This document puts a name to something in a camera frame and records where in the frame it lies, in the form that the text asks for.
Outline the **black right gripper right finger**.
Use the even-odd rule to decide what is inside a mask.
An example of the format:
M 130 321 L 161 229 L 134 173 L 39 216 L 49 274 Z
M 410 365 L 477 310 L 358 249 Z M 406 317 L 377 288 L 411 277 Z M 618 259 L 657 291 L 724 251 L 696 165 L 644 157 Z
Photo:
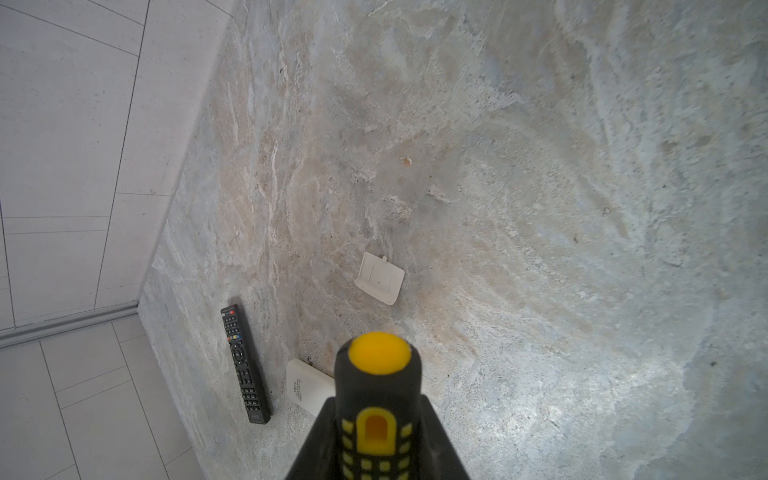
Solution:
M 464 465 L 449 440 L 431 402 L 420 397 L 418 478 L 421 480 L 469 480 Z

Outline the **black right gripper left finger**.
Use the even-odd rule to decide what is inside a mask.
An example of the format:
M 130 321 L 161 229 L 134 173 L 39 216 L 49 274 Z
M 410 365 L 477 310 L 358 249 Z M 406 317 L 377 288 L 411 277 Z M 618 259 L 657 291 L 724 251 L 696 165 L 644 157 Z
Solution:
M 286 480 L 336 480 L 338 439 L 335 398 L 323 404 Z

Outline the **white remote control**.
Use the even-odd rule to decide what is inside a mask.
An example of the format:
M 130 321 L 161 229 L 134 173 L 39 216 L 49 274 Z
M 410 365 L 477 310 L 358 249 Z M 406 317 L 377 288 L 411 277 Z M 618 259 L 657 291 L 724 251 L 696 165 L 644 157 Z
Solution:
M 317 417 L 326 400 L 335 396 L 335 382 L 300 359 L 292 359 L 286 366 L 286 394 L 293 403 Z

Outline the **black yellow screwdriver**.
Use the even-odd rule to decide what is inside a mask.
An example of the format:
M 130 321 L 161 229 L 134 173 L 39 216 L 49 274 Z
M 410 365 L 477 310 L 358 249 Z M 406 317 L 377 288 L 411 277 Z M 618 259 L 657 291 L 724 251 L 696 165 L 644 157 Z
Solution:
M 335 360 L 342 479 L 415 479 L 421 360 L 406 340 L 369 332 Z

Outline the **white battery cover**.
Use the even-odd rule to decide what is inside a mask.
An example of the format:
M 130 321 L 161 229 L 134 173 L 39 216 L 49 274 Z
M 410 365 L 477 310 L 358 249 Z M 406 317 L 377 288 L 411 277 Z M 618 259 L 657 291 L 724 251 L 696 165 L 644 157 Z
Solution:
M 355 285 L 378 301 L 392 306 L 398 296 L 405 271 L 387 260 L 369 252 L 363 254 Z

